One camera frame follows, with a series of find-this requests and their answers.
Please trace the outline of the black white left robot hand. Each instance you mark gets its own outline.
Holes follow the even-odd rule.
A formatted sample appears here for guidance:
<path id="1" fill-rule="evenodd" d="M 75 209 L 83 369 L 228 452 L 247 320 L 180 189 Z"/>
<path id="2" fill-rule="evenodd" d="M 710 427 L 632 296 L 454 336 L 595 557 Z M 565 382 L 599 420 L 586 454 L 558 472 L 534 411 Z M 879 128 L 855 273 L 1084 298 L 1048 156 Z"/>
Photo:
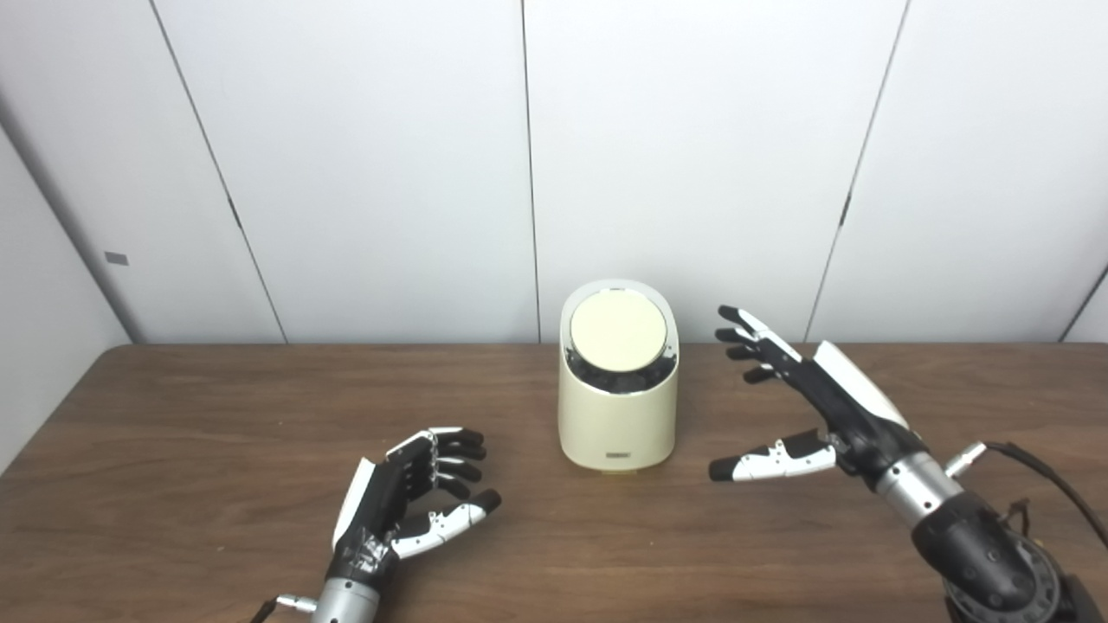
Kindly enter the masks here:
<path id="1" fill-rule="evenodd" d="M 462 427 L 416 431 L 383 461 L 361 459 L 345 494 L 326 580 L 383 590 L 400 561 L 486 520 L 502 502 L 494 489 L 473 494 L 486 438 Z"/>

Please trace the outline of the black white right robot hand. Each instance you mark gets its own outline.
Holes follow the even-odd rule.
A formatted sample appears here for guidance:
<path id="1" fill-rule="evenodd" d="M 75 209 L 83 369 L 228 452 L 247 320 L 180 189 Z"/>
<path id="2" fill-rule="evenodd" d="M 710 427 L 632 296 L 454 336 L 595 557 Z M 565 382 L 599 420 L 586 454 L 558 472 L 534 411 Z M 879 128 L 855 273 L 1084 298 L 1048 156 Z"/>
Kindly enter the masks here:
<path id="1" fill-rule="evenodd" d="M 715 331 L 717 340 L 729 344 L 727 357 L 757 362 L 743 372 L 743 381 L 786 382 L 815 408 L 827 435 L 811 429 L 715 459 L 708 468 L 715 482 L 803 476 L 838 466 L 873 490 L 899 461 L 929 451 L 897 408 L 835 344 L 820 343 L 812 357 L 803 357 L 750 312 L 721 305 L 718 314 L 731 321 Z"/>

